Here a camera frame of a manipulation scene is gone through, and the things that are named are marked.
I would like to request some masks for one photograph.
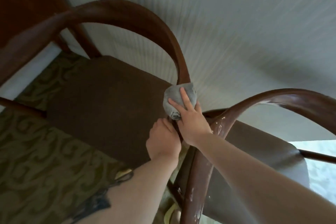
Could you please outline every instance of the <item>brown wooden chair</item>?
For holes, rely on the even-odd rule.
[[[0,85],[42,50],[61,30],[83,22],[111,24],[136,32],[161,46],[173,59],[177,83],[190,82],[179,44],[167,25],[148,9],[123,0],[100,0],[57,14],[13,38],[0,53]],[[154,121],[164,117],[164,90],[170,84],[81,41],[91,61],[48,104],[47,111],[0,98],[0,104],[46,118],[107,155],[138,167],[149,160],[145,141]],[[284,89],[256,95],[229,109],[205,112],[214,133],[284,175],[309,185],[304,157],[336,158],[299,151],[291,144],[235,122],[248,107],[276,103],[336,132],[336,101],[308,90]],[[222,223],[253,223],[249,213],[206,158],[190,147],[178,176],[168,188],[182,208],[181,223],[198,223],[204,214]]]

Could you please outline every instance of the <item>curved chair backrest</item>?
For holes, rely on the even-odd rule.
[[[271,90],[245,99],[225,109],[221,114],[219,114],[221,110],[213,110],[204,115],[211,118],[213,133],[225,139],[237,118],[249,107],[257,104],[271,104],[286,108],[316,122],[336,135],[336,99],[310,90]],[[194,195],[197,194],[194,197],[197,200],[183,207],[182,224],[199,222],[199,219],[192,218],[192,216],[199,211],[202,213],[212,170],[213,166],[208,160],[200,152],[196,152],[184,197],[189,198],[194,193]]]
[[[140,34],[160,47],[173,59],[177,83],[190,82],[179,43],[169,27],[147,8],[126,0],[98,0],[57,14],[15,36],[0,52],[0,85],[40,52],[66,27],[83,22],[118,26]]]

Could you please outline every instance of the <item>dark blue tattoo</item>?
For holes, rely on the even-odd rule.
[[[111,203],[106,197],[106,193],[109,188],[118,186],[123,182],[130,180],[133,177],[133,171],[123,175],[122,177],[116,179],[110,186],[107,188],[101,189],[96,192],[93,196],[86,199],[81,205],[79,205],[74,213],[72,213],[68,218],[66,223],[74,224],[81,219],[95,213],[99,210],[110,208]]]

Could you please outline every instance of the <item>folded cleaning cloth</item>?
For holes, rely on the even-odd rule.
[[[176,103],[180,104],[185,108],[185,105],[183,103],[180,94],[180,88],[182,87],[185,89],[192,106],[195,107],[196,105],[197,95],[194,89],[194,84],[192,82],[170,86],[168,89],[166,89],[163,97],[163,108],[165,109],[166,114],[173,120],[180,120],[181,114],[179,113],[178,110],[175,109],[175,107],[173,107],[170,103],[168,103],[168,98],[171,98]]]

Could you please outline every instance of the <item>forearm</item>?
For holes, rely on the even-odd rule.
[[[129,181],[107,191],[111,207],[97,211],[78,224],[151,224],[178,159],[162,156],[134,171]]]
[[[197,142],[260,223],[334,223],[336,207],[221,138]]]

